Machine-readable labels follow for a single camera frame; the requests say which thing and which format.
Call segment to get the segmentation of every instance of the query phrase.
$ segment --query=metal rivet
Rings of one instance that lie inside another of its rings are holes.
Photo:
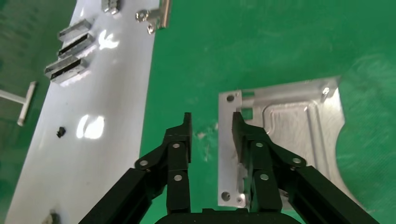
[[[301,163],[301,159],[299,159],[299,158],[294,158],[294,159],[293,159],[293,162],[294,162],[294,163]]]
[[[140,161],[140,165],[141,166],[146,166],[147,164],[148,164],[149,162],[147,162],[146,160],[142,160],[142,161]]]
[[[229,95],[229,96],[227,97],[227,101],[228,101],[228,102],[233,102],[233,101],[234,101],[234,96],[233,96],[233,95]]]
[[[181,175],[176,175],[173,177],[173,180],[175,181],[181,181],[183,179],[183,177]]]
[[[262,179],[263,181],[266,181],[266,180],[269,179],[269,177],[268,177],[267,174],[261,174],[261,175],[260,175],[260,179]]]

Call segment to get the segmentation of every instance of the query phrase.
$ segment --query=mounting hole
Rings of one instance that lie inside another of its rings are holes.
[[[228,202],[231,199],[230,193],[224,191],[223,193],[221,193],[221,199],[223,199],[223,201],[225,202]]]
[[[142,161],[140,161],[140,165],[141,166],[146,166],[147,164],[148,164],[149,162],[147,162],[146,160],[142,160]]]
[[[234,99],[235,99],[235,97],[233,95],[228,95],[228,97],[227,97],[228,102],[233,102]]]
[[[294,159],[293,159],[293,162],[294,162],[294,163],[301,163],[301,159],[299,159],[299,158],[294,158]]]

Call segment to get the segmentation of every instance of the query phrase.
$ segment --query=screw head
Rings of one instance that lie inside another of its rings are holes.
[[[301,159],[299,159],[299,158],[294,158],[294,159],[293,159],[293,163],[301,163]]]
[[[175,180],[175,181],[181,181],[182,179],[183,179],[183,177],[181,175],[175,175],[173,177],[173,180]]]
[[[148,163],[149,163],[149,162],[147,162],[146,160],[142,160],[142,161],[139,162],[139,164],[140,164],[141,166],[146,166]]]
[[[268,177],[267,174],[261,174],[261,175],[260,175],[260,179],[262,179],[263,181],[266,181],[266,180],[269,179],[269,177]]]

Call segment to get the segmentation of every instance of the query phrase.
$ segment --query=metal plate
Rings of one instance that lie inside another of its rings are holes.
[[[339,78],[324,78],[219,95],[218,204],[245,207],[246,170],[238,164],[232,138],[234,111],[250,110],[246,123],[263,127],[272,141],[307,160],[355,202],[339,174],[335,146],[344,125]],[[234,96],[229,102],[227,97]],[[291,209],[282,196],[283,208]]]

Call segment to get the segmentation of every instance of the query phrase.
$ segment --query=small black object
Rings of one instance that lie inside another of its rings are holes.
[[[278,189],[307,224],[378,224],[304,158],[273,143],[263,128],[246,124],[240,112],[233,114],[232,133],[238,160],[249,170],[249,210],[191,213],[191,114],[185,113],[183,124],[167,129],[162,144],[138,159],[79,224],[137,224],[165,185],[168,215],[156,224],[299,224],[280,212]]]
[[[64,127],[59,127],[59,131],[57,132],[58,138],[61,138],[66,133],[66,129]]]

